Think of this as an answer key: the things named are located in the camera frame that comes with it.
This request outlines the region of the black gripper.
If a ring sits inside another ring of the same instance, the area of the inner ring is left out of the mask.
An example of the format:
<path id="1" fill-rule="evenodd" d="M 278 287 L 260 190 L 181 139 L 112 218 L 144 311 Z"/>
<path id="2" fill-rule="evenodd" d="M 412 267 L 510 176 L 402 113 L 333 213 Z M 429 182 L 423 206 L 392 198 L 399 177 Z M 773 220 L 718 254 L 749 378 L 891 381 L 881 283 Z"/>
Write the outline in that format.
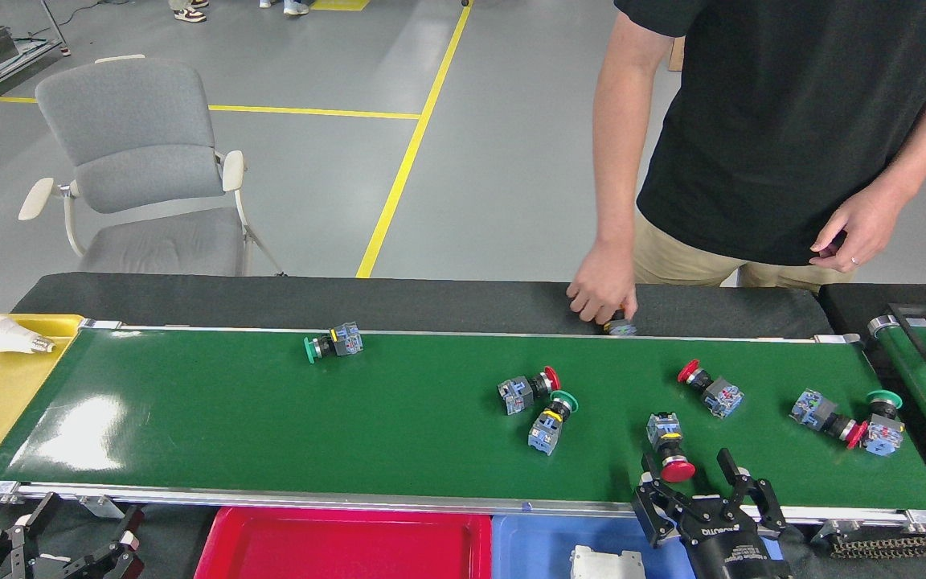
<path id="1" fill-rule="evenodd" d="M 644 472 L 633 491 L 632 509 L 651 547 L 680 536 L 698 578 L 790 578 L 790 565 L 774 558 L 762 536 L 779 538 L 787 527 L 772 484 L 739 468 L 730 450 L 720 448 L 717 462 L 731 484 L 730 497 L 688 497 L 662 482 L 653 455 L 641 458 Z M 758 523 L 741 509 L 746 497 L 756 505 Z M 767 531 L 759 531 L 761 525 Z"/>

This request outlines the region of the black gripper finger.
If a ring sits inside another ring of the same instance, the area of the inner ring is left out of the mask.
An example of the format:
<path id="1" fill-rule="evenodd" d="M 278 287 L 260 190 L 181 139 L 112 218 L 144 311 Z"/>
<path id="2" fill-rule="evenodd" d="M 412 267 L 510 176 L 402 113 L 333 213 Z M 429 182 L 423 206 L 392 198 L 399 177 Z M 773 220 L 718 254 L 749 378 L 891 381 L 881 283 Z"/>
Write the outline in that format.
<path id="1" fill-rule="evenodd" d="M 7 565 L 7 578 L 37 577 L 37 539 L 47 530 L 61 503 L 58 494 L 48 492 L 32 513 L 19 517 L 7 530 L 0 530 L 0 568 Z"/>
<path id="2" fill-rule="evenodd" d="M 144 519 L 139 506 L 129 507 L 105 546 L 80 556 L 63 566 L 62 578 L 138 578 L 145 564 L 137 554 L 139 539 L 135 536 Z"/>

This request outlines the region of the person's right hand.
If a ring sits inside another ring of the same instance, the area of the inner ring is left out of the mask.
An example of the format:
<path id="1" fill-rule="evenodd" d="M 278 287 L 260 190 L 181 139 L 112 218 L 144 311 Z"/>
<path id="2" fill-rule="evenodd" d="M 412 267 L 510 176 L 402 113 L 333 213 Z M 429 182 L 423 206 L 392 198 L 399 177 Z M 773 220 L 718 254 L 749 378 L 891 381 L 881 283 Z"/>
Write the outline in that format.
<path id="1" fill-rule="evenodd" d="M 604 325 L 617 311 L 623 319 L 632 320 L 638 309 L 633 239 L 596 239 L 581 261 L 566 296 L 570 299 L 570 311 L 582 322 Z"/>

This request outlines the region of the person's left hand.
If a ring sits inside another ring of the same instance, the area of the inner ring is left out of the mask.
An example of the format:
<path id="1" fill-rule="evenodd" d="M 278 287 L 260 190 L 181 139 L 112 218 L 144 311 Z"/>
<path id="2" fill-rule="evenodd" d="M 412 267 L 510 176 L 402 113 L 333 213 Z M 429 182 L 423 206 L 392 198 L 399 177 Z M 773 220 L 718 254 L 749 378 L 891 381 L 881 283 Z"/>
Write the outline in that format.
<path id="1" fill-rule="evenodd" d="M 872 183 L 839 206 L 813 242 L 812 266 L 853 273 L 888 245 L 898 216 L 916 195 L 895 184 Z"/>

